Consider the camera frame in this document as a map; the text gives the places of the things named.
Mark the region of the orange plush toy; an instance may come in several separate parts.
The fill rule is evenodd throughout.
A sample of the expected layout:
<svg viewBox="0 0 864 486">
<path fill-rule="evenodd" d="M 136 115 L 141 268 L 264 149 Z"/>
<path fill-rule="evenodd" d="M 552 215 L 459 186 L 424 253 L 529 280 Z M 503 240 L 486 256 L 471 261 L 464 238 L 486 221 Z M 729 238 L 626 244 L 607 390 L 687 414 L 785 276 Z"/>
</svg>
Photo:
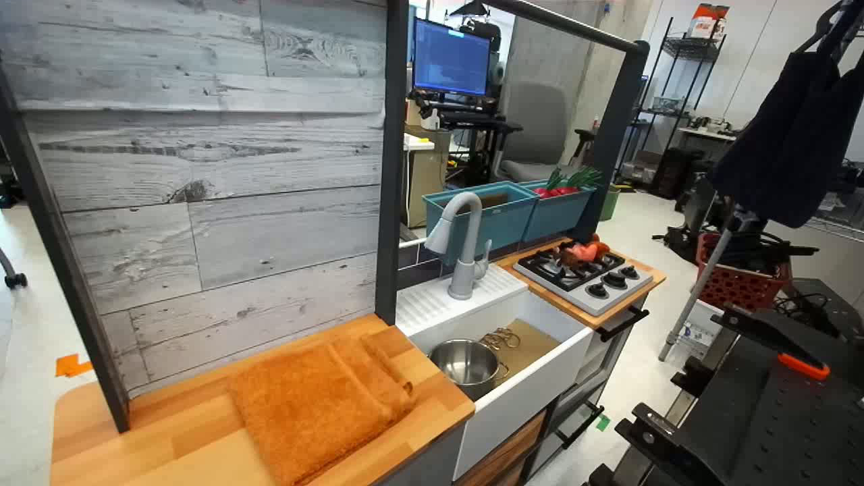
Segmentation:
<svg viewBox="0 0 864 486">
<path fill-rule="evenodd" d="M 603 240 L 575 244 L 575 245 L 564 248 L 564 261 L 596 261 L 606 253 L 611 253 L 611 245 Z"/>
</svg>

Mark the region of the toy gas stove top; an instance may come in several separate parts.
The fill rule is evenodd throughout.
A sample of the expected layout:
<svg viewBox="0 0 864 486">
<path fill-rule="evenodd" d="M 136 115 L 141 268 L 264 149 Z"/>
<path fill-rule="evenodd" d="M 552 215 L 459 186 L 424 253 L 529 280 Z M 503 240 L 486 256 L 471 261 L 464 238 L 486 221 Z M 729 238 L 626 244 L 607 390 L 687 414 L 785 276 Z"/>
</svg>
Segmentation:
<svg viewBox="0 0 864 486">
<path fill-rule="evenodd" d="M 583 261 L 567 244 L 521 256 L 515 269 L 588 315 L 621 306 L 650 284 L 649 269 L 618 253 Z"/>
</svg>

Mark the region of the teal storage bin left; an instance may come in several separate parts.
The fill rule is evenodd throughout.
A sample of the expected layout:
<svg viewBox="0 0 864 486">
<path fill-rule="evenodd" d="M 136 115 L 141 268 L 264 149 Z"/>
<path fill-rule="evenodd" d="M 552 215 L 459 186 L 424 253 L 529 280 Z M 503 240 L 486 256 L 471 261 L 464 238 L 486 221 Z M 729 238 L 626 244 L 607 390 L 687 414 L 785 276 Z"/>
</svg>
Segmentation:
<svg viewBox="0 0 864 486">
<path fill-rule="evenodd" d="M 433 233 L 444 209 L 459 192 L 476 192 L 483 205 L 476 256 L 483 256 L 490 240 L 491 240 L 491 252 L 510 248 L 525 240 L 525 229 L 532 213 L 532 199 L 514 182 L 457 186 L 457 190 L 424 195 L 428 233 Z M 444 253 L 445 261 L 455 261 L 457 256 L 463 256 L 468 221 L 471 221 L 471 213 L 459 211 L 455 219 L 449 252 Z"/>
</svg>

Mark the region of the steel mixing bowl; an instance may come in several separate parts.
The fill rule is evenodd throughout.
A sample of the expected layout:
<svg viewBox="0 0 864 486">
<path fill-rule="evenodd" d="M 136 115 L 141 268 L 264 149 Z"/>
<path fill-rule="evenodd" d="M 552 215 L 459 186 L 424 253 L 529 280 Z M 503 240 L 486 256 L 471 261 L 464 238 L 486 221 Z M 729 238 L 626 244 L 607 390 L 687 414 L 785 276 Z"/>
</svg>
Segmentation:
<svg viewBox="0 0 864 486">
<path fill-rule="evenodd" d="M 494 390 L 500 358 L 483 344 L 441 344 L 433 363 L 471 396 Z"/>
</svg>

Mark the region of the brown cardboard sink liner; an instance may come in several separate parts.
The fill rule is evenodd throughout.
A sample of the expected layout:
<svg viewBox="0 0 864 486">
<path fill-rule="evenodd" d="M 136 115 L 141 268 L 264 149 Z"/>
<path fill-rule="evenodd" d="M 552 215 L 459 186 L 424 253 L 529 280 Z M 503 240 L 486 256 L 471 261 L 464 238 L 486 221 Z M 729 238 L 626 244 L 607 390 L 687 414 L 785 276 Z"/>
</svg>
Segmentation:
<svg viewBox="0 0 864 486">
<path fill-rule="evenodd" d="M 496 384 L 505 384 L 556 349 L 556 341 L 552 334 L 536 330 L 521 318 L 486 331 L 480 344 L 500 358 Z"/>
</svg>

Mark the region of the grey office chair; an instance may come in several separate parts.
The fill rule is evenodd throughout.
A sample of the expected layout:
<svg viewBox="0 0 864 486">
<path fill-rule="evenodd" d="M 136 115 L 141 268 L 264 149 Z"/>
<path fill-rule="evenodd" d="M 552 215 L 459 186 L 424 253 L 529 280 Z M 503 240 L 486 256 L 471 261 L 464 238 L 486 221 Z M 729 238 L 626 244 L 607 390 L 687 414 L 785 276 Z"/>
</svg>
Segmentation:
<svg viewBox="0 0 864 486">
<path fill-rule="evenodd" d="M 514 182 L 545 182 L 564 151 L 564 94 L 548 83 L 519 83 L 507 97 L 514 132 L 503 142 L 500 169 Z"/>
</svg>

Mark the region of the computer monitor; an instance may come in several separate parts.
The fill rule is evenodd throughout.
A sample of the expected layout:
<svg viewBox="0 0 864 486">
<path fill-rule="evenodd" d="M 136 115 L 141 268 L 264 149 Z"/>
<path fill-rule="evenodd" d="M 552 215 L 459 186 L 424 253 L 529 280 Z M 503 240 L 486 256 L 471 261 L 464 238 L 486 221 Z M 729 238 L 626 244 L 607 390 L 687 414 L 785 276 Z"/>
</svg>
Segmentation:
<svg viewBox="0 0 864 486">
<path fill-rule="evenodd" d="M 490 80 L 486 37 L 428 20 L 413 22 L 413 87 L 441 94 L 483 97 Z"/>
</svg>

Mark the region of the red perforated crate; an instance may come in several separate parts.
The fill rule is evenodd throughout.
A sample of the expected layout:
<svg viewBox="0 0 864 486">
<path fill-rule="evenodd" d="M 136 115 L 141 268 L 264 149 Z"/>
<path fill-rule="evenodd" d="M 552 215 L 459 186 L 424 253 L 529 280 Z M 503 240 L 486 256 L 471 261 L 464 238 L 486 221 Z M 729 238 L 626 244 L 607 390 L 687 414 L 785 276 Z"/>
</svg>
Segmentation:
<svg viewBox="0 0 864 486">
<path fill-rule="evenodd" d="M 700 299 L 714 307 L 773 307 L 779 291 L 792 284 L 792 245 L 773 234 L 731 240 L 721 261 L 707 268 L 719 240 L 719 233 L 702 233 L 696 240 L 696 276 L 707 279 Z"/>
</svg>

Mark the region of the black hanging bag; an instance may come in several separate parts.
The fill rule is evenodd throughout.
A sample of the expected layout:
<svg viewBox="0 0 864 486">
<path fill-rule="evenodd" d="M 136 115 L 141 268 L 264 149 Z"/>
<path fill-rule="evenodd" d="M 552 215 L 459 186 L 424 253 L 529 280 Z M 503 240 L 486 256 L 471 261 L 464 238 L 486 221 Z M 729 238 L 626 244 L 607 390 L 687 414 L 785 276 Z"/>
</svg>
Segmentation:
<svg viewBox="0 0 864 486">
<path fill-rule="evenodd" d="M 864 99 L 864 59 L 841 71 L 864 0 L 838 0 L 785 57 L 764 103 L 711 172 L 711 184 L 758 219 L 803 226 L 841 176 Z"/>
</svg>

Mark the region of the black metal frame post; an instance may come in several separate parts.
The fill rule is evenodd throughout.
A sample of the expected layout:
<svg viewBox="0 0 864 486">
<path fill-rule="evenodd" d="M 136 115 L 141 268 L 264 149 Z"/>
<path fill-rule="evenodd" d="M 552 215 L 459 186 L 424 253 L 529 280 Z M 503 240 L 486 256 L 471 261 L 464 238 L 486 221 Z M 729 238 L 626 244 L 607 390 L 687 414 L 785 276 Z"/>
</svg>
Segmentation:
<svg viewBox="0 0 864 486">
<path fill-rule="evenodd" d="M 399 213 L 403 213 L 403 132 L 409 90 L 409 0 L 387 0 L 387 115 L 382 161 L 382 215 L 378 215 L 378 268 L 375 315 L 387 325 L 397 318 L 399 284 Z"/>
</svg>

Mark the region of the black perforated mount table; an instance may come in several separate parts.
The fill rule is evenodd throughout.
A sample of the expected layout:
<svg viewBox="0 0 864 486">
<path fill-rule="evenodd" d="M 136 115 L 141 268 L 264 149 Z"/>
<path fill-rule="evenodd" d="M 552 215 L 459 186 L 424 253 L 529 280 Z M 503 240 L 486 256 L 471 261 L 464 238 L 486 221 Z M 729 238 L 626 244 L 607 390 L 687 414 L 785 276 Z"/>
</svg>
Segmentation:
<svg viewBox="0 0 864 486">
<path fill-rule="evenodd" d="M 862 313 L 797 279 L 773 311 L 719 325 L 734 331 L 721 357 L 675 376 L 687 415 L 640 402 L 617 425 L 626 456 L 587 486 L 864 486 Z"/>
</svg>

